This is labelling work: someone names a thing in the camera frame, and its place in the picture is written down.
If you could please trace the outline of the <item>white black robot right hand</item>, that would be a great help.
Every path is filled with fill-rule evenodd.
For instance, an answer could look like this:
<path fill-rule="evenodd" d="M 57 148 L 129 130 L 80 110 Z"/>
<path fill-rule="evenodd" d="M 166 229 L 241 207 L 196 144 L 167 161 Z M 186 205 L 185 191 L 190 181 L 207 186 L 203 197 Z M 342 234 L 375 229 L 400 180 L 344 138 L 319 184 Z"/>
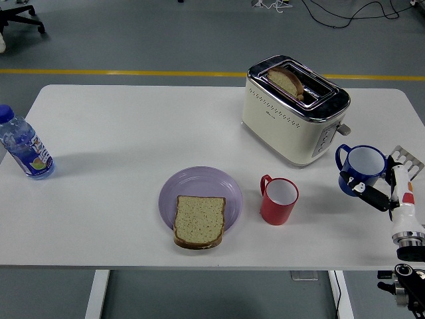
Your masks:
<path fill-rule="evenodd" d="M 415 200 L 408 170 L 404 165 L 387 157 L 385 178 L 390 185 L 391 196 L 373 186 L 355 179 L 342 171 L 344 183 L 355 194 L 375 209 L 387 211 L 393 223 L 392 239 L 399 245 L 424 245 L 424 227 L 416 218 Z"/>

